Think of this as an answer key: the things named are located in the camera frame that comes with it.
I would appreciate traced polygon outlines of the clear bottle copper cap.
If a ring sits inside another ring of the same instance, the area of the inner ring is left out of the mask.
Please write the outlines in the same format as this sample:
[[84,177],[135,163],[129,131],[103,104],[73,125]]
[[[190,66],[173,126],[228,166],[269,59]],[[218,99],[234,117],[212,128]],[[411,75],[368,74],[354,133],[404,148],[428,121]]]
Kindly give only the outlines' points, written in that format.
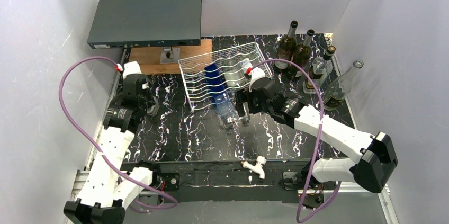
[[251,75],[249,74],[248,70],[251,70],[253,67],[253,62],[257,62],[256,58],[250,59],[250,58],[244,58],[238,63],[238,76],[240,79],[240,86],[244,86],[245,84],[250,82]]

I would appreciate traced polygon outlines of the blue square glass bottle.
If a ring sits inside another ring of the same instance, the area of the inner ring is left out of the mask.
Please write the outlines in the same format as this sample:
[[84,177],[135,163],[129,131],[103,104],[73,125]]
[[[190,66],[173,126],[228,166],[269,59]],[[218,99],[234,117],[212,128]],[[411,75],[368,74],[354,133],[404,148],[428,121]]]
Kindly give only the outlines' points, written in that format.
[[220,119],[226,130],[231,130],[234,126],[234,110],[229,99],[228,92],[225,87],[219,69],[215,63],[205,67],[206,82],[209,90],[214,98],[214,103],[220,115]]

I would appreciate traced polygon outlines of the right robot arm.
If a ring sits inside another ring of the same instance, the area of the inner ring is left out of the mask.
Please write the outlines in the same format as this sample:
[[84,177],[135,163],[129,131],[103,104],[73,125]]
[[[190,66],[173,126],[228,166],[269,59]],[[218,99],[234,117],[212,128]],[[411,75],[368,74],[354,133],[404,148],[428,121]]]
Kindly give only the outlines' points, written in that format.
[[236,110],[239,116],[264,112],[277,123],[292,129],[317,135],[320,139],[342,151],[346,158],[316,158],[301,171],[305,182],[311,173],[313,185],[325,182],[352,182],[372,193],[380,193],[398,165],[396,152],[389,135],[372,135],[340,123],[327,115],[320,115],[312,105],[296,97],[286,97],[278,83],[269,78],[256,80],[251,87],[236,92]]

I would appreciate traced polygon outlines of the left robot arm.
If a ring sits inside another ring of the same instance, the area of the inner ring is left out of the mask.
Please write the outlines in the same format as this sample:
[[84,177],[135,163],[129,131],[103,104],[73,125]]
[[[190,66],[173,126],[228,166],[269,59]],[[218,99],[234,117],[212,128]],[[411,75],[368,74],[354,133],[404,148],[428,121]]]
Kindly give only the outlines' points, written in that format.
[[118,170],[138,126],[158,104],[147,84],[147,76],[124,76],[123,89],[110,102],[103,121],[99,151],[75,201],[68,201],[64,214],[72,223],[123,223],[125,210],[142,187],[123,179]]

